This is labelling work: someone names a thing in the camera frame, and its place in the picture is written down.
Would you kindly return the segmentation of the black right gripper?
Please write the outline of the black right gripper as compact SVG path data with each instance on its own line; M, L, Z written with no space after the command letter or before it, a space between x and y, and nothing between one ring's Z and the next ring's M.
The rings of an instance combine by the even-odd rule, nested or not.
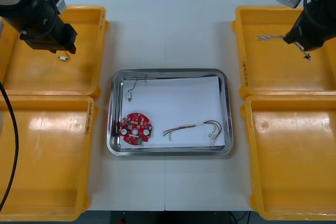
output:
M325 19L326 27L314 25L305 16L299 16L291 30L286 33L283 40L287 44L297 42L304 51L313 51L321 48L323 44L335 37L335 19Z

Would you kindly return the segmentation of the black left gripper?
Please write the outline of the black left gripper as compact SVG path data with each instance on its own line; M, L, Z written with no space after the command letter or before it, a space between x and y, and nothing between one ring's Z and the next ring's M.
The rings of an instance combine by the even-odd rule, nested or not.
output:
M56 24L54 29L43 38L28 38L28 35L21 34L20 40L35 50L48 50L51 53L67 51L76 53L75 41L77 32L70 24Z

